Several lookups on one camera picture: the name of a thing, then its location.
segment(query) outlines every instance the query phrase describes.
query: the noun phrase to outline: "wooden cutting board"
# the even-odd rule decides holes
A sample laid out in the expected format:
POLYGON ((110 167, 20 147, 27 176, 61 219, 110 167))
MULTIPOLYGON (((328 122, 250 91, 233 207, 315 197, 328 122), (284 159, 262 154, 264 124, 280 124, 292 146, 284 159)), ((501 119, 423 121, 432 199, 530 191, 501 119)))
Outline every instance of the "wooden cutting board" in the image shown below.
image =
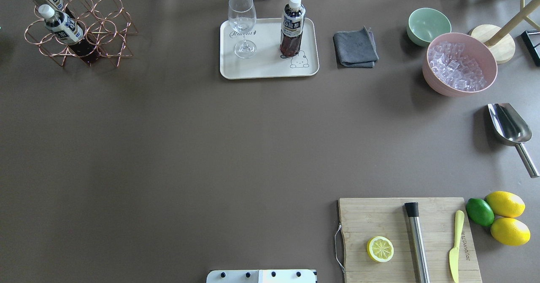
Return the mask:
POLYGON ((454 218, 465 212, 459 247, 459 282, 481 283, 473 235, 463 198, 341 198, 339 212, 343 235, 345 283, 416 283, 413 243, 403 204, 418 202, 420 226, 432 283, 452 283, 448 252, 454 246, 454 218), (380 263, 366 252, 376 235, 394 245, 392 260, 380 263))

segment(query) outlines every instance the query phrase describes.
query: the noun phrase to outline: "scoop handle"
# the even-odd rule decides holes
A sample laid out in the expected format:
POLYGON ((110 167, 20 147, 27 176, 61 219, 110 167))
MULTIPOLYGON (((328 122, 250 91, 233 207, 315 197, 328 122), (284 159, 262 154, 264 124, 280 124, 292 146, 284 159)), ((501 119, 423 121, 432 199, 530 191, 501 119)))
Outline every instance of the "scoop handle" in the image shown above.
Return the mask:
POLYGON ((523 145, 523 143, 519 143, 516 145, 516 149, 519 153, 519 156, 521 157, 521 160, 523 161, 523 164, 525 164, 525 168, 527 168, 527 171, 529 172, 531 178, 538 178, 538 169, 536 169, 536 166, 532 162, 531 157, 529 156, 529 153, 525 148, 525 145, 523 145))

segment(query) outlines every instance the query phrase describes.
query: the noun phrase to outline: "yellow lemon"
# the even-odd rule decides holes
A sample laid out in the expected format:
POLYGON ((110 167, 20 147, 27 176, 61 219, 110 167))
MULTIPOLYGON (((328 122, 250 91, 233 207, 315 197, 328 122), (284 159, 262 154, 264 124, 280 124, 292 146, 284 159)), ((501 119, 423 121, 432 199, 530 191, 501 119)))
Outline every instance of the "yellow lemon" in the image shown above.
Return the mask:
POLYGON ((394 246, 390 240, 380 235, 368 241, 368 256, 377 262, 388 262, 394 256, 394 246))
POLYGON ((491 224, 491 235, 495 240, 510 246, 519 246, 531 239, 527 225, 513 218, 498 218, 491 224))
POLYGON ((518 195, 506 191, 495 191, 486 196, 486 202, 493 213, 499 216, 515 218, 525 210, 525 203, 518 195))

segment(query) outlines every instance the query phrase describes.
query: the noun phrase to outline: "gray cloth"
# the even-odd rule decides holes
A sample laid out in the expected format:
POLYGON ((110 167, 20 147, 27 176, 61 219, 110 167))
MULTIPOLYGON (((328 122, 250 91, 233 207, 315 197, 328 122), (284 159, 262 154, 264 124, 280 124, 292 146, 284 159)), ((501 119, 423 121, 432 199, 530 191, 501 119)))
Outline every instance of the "gray cloth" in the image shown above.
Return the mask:
POLYGON ((339 31, 334 45, 340 63, 349 68, 373 68, 378 61, 373 33, 366 27, 360 31, 339 31))

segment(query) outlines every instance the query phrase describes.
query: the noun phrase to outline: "yellow knife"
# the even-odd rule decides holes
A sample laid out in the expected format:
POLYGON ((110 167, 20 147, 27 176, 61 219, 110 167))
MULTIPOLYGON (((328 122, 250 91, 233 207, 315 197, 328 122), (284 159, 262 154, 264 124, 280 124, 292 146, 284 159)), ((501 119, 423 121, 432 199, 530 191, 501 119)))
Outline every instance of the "yellow knife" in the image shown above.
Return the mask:
POLYGON ((454 223, 454 248, 448 253, 450 258, 450 272, 452 273, 452 279, 455 283, 459 283, 457 263, 459 259, 459 241, 461 239, 461 231, 463 230, 463 221, 465 221, 465 214, 461 210, 456 211, 456 220, 454 223))

